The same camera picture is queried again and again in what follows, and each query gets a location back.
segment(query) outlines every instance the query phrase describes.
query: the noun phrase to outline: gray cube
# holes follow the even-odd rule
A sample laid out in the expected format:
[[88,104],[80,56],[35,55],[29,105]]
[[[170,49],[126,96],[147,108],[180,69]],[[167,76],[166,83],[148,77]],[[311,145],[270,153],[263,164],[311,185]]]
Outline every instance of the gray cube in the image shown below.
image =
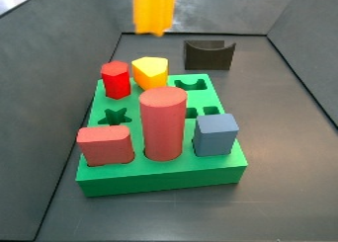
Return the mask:
[[230,154],[238,130],[239,127],[231,114],[198,116],[192,138],[195,155]]

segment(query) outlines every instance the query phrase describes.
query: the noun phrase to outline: shape sorter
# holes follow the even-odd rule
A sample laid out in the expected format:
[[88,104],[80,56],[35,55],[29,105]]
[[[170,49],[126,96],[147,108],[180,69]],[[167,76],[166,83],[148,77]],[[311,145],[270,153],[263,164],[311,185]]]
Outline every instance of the shape sorter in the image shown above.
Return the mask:
[[[76,182],[87,197],[239,182],[249,164],[238,140],[229,155],[196,157],[194,153],[191,140],[196,116],[225,114],[207,74],[171,75],[168,86],[179,87],[187,93],[183,150],[174,160],[159,162],[144,155],[139,103],[143,89],[131,79],[132,94],[114,100],[106,97],[103,81],[98,81],[88,126],[102,126],[104,122],[106,125],[126,125],[131,129],[135,159],[128,164],[88,167],[80,155]],[[107,111],[115,113],[114,120],[106,118]]]

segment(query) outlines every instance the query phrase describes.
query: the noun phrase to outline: red block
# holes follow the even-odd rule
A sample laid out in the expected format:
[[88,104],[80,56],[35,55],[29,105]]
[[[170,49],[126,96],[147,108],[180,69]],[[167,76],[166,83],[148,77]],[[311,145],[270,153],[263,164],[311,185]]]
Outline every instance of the red block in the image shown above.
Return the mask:
[[140,95],[140,109],[146,156],[168,161],[182,153],[186,92],[180,88],[160,87]]
[[130,128],[123,125],[83,127],[76,142],[91,167],[134,160]]
[[100,74],[107,97],[122,99],[131,95],[130,71],[126,62],[112,61],[103,64]]

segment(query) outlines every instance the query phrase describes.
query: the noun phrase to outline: yellow object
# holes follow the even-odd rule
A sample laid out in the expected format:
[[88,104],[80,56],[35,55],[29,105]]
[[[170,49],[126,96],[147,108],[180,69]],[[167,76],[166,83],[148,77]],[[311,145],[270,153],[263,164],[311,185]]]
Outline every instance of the yellow object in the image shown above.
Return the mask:
[[132,61],[134,79],[148,90],[164,87],[168,80],[168,60],[162,57],[142,57]]
[[134,24],[136,34],[164,34],[171,27],[174,0],[134,0]]

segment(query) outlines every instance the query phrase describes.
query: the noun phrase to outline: red cylinder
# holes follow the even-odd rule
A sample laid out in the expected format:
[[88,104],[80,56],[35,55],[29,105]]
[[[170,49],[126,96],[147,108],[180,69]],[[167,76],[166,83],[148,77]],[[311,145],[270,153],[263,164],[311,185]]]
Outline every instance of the red cylinder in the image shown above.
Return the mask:
[[159,87],[140,95],[146,156],[168,161],[182,153],[186,92],[176,87]]

